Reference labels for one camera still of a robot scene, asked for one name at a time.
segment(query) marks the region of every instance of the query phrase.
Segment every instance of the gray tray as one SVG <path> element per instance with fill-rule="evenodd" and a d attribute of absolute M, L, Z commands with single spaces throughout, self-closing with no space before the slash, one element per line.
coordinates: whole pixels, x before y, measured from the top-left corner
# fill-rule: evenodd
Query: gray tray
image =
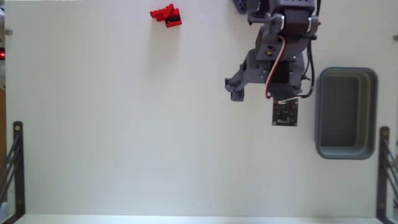
<path fill-rule="evenodd" d="M 325 159 L 373 155 L 377 75 L 368 68 L 328 68 L 317 88 L 316 143 Z"/>

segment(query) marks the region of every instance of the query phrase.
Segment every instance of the metal frame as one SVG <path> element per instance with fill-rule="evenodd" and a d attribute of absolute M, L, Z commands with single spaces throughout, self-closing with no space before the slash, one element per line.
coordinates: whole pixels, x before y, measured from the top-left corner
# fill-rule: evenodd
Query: metal frame
<path fill-rule="evenodd" d="M 12 180 L 15 184 L 15 214 L 3 224 L 13 224 L 25 215 L 24 135 L 22 122 L 13 124 L 14 142 L 0 171 L 0 202 L 7 195 Z"/>
<path fill-rule="evenodd" d="M 383 224 L 394 224 L 387 218 L 387 186 L 390 182 L 394 194 L 398 196 L 398 166 L 389 150 L 390 129 L 382 127 L 379 139 L 379 168 L 377 172 L 377 219 Z"/>

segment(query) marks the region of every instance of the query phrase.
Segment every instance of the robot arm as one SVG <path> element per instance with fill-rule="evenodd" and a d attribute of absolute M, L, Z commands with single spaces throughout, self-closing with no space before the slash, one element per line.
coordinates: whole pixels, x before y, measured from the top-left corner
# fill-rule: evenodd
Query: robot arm
<path fill-rule="evenodd" d="M 267 98 L 279 101 L 310 95 L 300 94 L 307 70 L 302 52 L 310 50 L 320 24 L 318 15 L 312 15 L 314 10 L 314 0 L 248 1 L 249 23 L 264 25 L 260 28 L 256 48 L 249 51 L 235 76 L 225 80 L 231 100 L 243 101 L 244 87 L 248 83 L 265 83 Z"/>

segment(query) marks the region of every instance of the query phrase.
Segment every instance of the red toy block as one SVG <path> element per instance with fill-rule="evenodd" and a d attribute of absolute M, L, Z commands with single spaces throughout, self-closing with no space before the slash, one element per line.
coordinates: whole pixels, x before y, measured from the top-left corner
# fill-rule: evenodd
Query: red toy block
<path fill-rule="evenodd" d="M 174 9 L 173 12 L 166 18 L 166 27 L 179 26 L 182 24 L 180 10 Z"/>
<path fill-rule="evenodd" d="M 160 21 L 164 21 L 166 20 L 166 18 L 168 18 L 168 16 L 174 11 L 174 5 L 170 4 L 168 6 L 166 6 L 166 8 L 164 9 L 159 9 L 156 11 L 151 11 L 150 12 L 150 16 L 152 16 L 152 18 L 155 18 L 157 20 L 157 22 Z"/>
<path fill-rule="evenodd" d="M 158 22 L 165 21 L 166 27 L 173 27 L 182 24 L 180 9 L 174 8 L 173 4 L 166 6 L 164 9 L 151 11 L 150 16 L 155 18 Z"/>

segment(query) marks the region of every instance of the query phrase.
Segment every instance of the black cable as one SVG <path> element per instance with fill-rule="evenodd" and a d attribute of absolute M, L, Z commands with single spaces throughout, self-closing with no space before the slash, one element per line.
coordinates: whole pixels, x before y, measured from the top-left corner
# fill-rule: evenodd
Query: black cable
<path fill-rule="evenodd" d="M 317 1 L 317 16 L 319 16 L 319 12 L 321 11 L 321 0 Z"/>
<path fill-rule="evenodd" d="M 306 99 L 312 95 L 313 89 L 315 87 L 315 66 L 313 63 L 313 57 L 312 57 L 312 40 L 310 40 L 310 43 L 308 44 L 307 48 L 307 57 L 308 61 L 310 62 L 311 65 L 311 88 L 308 94 L 306 95 L 299 95 L 299 97 Z"/>
<path fill-rule="evenodd" d="M 305 76 L 307 74 L 309 68 L 310 68 L 310 58 L 307 57 L 307 66 L 305 67 L 304 73 L 301 76 L 301 81 L 305 80 L 305 79 L 309 80 L 308 77 Z"/>

